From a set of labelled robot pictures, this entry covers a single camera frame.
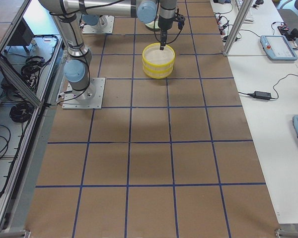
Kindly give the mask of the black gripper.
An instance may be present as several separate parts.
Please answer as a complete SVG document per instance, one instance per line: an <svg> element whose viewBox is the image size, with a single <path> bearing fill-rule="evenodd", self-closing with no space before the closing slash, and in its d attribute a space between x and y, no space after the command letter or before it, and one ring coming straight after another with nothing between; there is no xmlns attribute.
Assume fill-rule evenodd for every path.
<svg viewBox="0 0 298 238"><path fill-rule="evenodd" d="M164 50L167 42L167 31L172 28L173 20L175 16L175 9L165 9L161 8L158 18L158 26L160 28L160 47L161 51Z"/></svg>

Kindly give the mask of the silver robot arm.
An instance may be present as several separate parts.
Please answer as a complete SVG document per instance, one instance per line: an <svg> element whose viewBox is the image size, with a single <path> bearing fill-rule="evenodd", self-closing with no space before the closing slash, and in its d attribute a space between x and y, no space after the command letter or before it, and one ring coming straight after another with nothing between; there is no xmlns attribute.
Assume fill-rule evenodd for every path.
<svg viewBox="0 0 298 238"><path fill-rule="evenodd" d="M87 15L82 16L85 24L91 26L94 29L103 29L108 25L108 21L105 15Z"/></svg>
<svg viewBox="0 0 298 238"><path fill-rule="evenodd" d="M125 16L138 18L142 23L155 19L161 28L160 49L167 44L167 32L178 20L175 0L42 0L49 11L68 49L64 76L73 90L73 98L65 103L78 103L91 108L97 89L90 75L91 50L85 45L77 14L86 16Z"/></svg>

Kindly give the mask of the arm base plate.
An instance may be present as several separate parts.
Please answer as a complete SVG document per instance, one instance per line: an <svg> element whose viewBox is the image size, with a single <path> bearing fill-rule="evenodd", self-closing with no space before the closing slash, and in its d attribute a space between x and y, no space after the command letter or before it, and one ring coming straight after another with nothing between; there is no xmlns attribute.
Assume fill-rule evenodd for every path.
<svg viewBox="0 0 298 238"><path fill-rule="evenodd" d="M105 88L105 78L91 78L90 86L79 97L78 91L73 91L72 86L68 83L67 90L72 91L65 95L62 108L64 110L89 110L101 109Z"/></svg>
<svg viewBox="0 0 298 238"><path fill-rule="evenodd" d="M85 35L112 34L114 19L115 17L110 15L83 15L82 33Z"/></svg>

